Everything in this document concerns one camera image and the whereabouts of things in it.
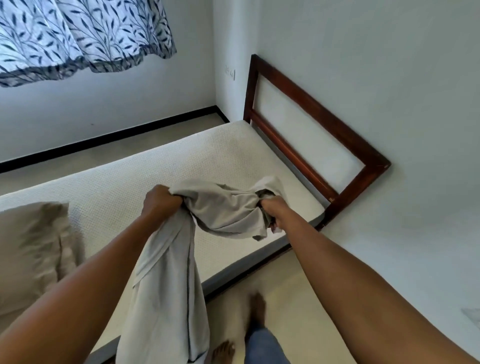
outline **white wall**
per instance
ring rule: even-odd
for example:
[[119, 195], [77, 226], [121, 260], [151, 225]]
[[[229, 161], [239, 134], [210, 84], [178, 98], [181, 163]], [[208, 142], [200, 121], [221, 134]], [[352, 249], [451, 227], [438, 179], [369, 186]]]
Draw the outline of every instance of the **white wall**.
[[460, 312], [480, 307], [479, 13], [474, 0], [214, 0], [217, 104], [242, 118], [257, 52], [384, 153], [393, 167], [325, 232], [480, 359]]
[[0, 88], [0, 161], [215, 104], [212, 0], [163, 0], [178, 53]]

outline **hand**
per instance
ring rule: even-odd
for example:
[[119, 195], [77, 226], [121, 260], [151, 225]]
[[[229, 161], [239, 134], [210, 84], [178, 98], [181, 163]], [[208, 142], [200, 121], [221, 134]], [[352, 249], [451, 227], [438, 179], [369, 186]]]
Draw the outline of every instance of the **hand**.
[[269, 227], [283, 229], [285, 218], [287, 218], [285, 215], [291, 211], [285, 200], [280, 196], [275, 196], [261, 200], [260, 204], [267, 214], [275, 217], [275, 221]]
[[180, 196], [172, 196], [168, 187], [158, 184], [145, 196], [142, 217], [152, 222], [153, 229], [156, 230], [164, 220], [177, 212], [182, 202]]

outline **wooden headboard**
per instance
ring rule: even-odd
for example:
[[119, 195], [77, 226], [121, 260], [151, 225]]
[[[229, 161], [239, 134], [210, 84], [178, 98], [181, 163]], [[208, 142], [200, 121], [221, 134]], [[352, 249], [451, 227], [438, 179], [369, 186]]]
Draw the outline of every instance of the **wooden headboard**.
[[[342, 192], [338, 193], [335, 191], [335, 189], [295, 151], [278, 131], [253, 108], [258, 76], [260, 74], [296, 102], [298, 106], [315, 119], [365, 165]], [[282, 72], [256, 54], [252, 55], [250, 61], [243, 119], [246, 122], [253, 122], [258, 126], [305, 178], [330, 202], [330, 205], [325, 209], [324, 219], [316, 226], [317, 230], [321, 230], [326, 224], [332, 221], [336, 215], [350, 205], [353, 200], [391, 166], [390, 161], [368, 144], [365, 139], [323, 107], [322, 104], [312, 98]]]

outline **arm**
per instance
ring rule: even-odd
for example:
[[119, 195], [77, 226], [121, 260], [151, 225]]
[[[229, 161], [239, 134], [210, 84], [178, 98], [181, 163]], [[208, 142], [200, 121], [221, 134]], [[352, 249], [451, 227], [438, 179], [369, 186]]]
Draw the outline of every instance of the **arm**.
[[263, 200], [262, 206], [287, 233], [315, 294], [359, 364], [479, 363], [281, 197]]
[[102, 334], [150, 235], [182, 198], [156, 186], [120, 235], [28, 308], [0, 336], [0, 364], [83, 363]]

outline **leaf pattern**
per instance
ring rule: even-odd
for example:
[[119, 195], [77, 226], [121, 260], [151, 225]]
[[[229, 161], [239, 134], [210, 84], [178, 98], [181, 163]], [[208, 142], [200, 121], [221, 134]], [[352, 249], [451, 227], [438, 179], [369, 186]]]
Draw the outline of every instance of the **leaf pattern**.
[[177, 52], [161, 0], [0, 0], [0, 86], [119, 72]]

